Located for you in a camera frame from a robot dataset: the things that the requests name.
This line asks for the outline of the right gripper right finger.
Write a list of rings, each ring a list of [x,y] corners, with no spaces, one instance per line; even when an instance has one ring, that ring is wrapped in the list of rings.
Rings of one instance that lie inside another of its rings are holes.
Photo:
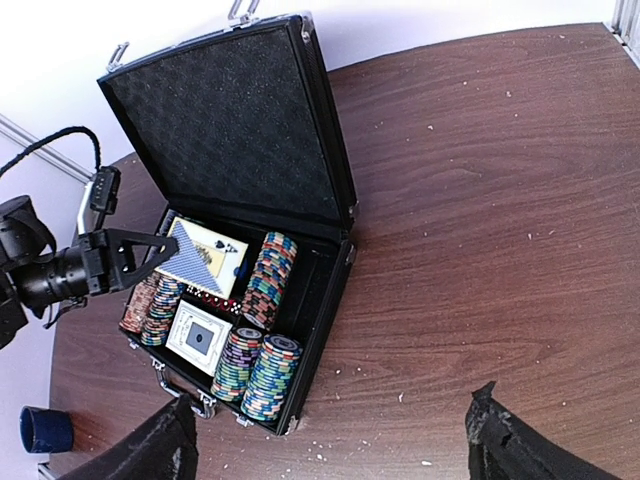
[[[613,479],[615,476],[539,434],[493,398],[489,382],[472,393],[465,416],[471,479]]]

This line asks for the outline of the black poker set case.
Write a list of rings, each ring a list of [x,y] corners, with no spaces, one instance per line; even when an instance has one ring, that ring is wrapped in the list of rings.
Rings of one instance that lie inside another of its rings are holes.
[[[264,237],[298,253],[273,330],[303,353],[274,435],[297,424],[354,262],[358,206],[312,15],[232,19],[228,28],[115,68],[98,82],[175,217],[249,245]]]

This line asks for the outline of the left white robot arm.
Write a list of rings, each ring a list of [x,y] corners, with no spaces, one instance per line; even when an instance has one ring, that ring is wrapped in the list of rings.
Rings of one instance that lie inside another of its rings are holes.
[[[29,196],[2,203],[1,346],[28,324],[26,310],[42,318],[47,307],[66,300],[84,307],[89,296],[133,287],[178,251],[172,237],[120,229],[81,234],[77,244],[58,250]]]

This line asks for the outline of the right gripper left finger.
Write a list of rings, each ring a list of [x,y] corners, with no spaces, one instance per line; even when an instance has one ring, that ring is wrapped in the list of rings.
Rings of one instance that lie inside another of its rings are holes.
[[[198,449],[195,414],[183,394],[131,434],[63,477],[68,480],[194,479]]]

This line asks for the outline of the yellow blue card deck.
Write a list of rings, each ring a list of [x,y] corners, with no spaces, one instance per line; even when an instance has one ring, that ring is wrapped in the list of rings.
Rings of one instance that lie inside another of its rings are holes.
[[[228,299],[236,283],[249,245],[175,217],[166,234],[178,244],[178,252],[156,271],[210,295]]]

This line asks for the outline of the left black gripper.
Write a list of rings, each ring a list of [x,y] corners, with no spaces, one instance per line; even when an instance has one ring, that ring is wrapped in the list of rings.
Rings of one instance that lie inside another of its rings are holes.
[[[62,301],[82,304],[108,287],[129,289],[179,251],[173,237],[114,228],[103,233],[82,235],[60,251],[47,233],[16,233],[15,300],[41,318],[47,307]]]

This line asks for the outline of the white playing card box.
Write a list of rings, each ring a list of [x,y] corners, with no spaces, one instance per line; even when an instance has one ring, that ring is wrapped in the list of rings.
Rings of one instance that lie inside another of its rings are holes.
[[[181,300],[165,346],[213,377],[232,324]]]

